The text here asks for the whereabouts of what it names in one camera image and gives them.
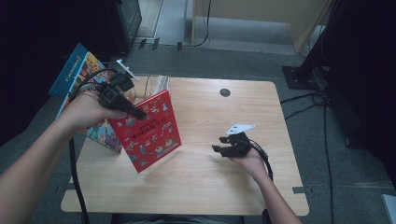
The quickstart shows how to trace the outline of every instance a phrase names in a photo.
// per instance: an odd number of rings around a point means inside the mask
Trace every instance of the book cover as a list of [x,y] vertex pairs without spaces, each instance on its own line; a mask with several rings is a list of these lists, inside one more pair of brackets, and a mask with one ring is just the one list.
[[133,116],[109,122],[138,173],[181,146],[168,90],[136,105],[147,113],[140,121]]
[[[87,51],[81,44],[77,44],[61,73],[49,90],[49,95],[63,101],[58,116],[69,104],[68,93],[74,91],[90,73],[103,68],[105,67],[91,52]],[[94,77],[90,82],[108,82],[111,75],[111,71],[105,71]],[[122,145],[108,120],[105,120],[101,126],[87,129],[85,134],[92,140],[111,150],[116,152],[121,151]]]

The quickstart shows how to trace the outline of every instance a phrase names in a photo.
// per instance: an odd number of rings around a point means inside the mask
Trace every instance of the gray carpet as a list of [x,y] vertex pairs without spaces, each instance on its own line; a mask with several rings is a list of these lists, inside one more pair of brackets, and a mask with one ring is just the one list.
[[[311,91],[289,90],[281,66],[299,66],[304,57],[240,52],[216,49],[159,46],[151,50],[133,49],[123,62],[135,74],[171,77],[205,77],[265,80],[276,84],[281,100]],[[27,130],[0,148],[3,172],[54,120],[61,103],[49,99]],[[282,105],[285,117],[312,105],[310,98]],[[389,223],[381,194],[396,195],[383,164],[364,149],[345,147],[344,134],[332,108],[327,109],[327,130],[333,179],[335,223]],[[323,107],[314,107],[287,120],[290,139],[310,207],[304,223],[330,223],[330,186],[323,134]],[[80,149],[84,136],[77,137]],[[79,213],[61,210],[64,186],[70,179],[68,154],[65,153],[49,182],[31,223],[81,223]],[[110,214],[90,213],[92,223],[110,223]],[[246,223],[261,223],[260,217],[245,217]]]

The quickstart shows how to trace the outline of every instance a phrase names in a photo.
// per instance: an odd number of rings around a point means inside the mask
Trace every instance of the forearm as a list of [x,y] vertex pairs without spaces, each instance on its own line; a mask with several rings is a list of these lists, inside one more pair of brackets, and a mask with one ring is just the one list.
[[0,223],[27,223],[75,130],[56,120],[0,176]]
[[262,197],[273,224],[302,223],[283,199],[276,186],[267,174],[255,177],[262,192]]

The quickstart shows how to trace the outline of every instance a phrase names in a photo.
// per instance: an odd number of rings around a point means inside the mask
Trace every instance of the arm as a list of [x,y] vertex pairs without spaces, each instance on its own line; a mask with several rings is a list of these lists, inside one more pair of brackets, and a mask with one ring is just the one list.
[[262,158],[256,150],[251,149],[243,158],[230,158],[230,160],[242,165],[247,173],[257,182],[273,224],[302,223],[283,199],[282,195],[280,195],[267,174]]
[[126,114],[101,107],[84,92],[0,175],[0,223],[28,223],[68,141],[78,130]]

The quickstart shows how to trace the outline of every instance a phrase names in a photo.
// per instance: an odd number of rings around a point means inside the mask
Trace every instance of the book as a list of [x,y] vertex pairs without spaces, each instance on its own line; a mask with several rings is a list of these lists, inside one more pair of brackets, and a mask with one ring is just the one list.
[[[69,92],[74,91],[86,76],[103,68],[105,68],[103,64],[91,52],[85,49],[80,43],[76,45],[64,68],[49,90],[49,95],[63,101],[57,117],[59,117],[69,104]],[[94,77],[91,82],[108,82],[111,75],[111,71],[105,71]],[[85,130],[85,134],[95,142],[120,153],[122,145],[108,120],[105,120],[101,126],[91,127]]]
[[136,105],[144,120],[127,116],[109,122],[138,173],[181,146],[169,90],[162,90]]

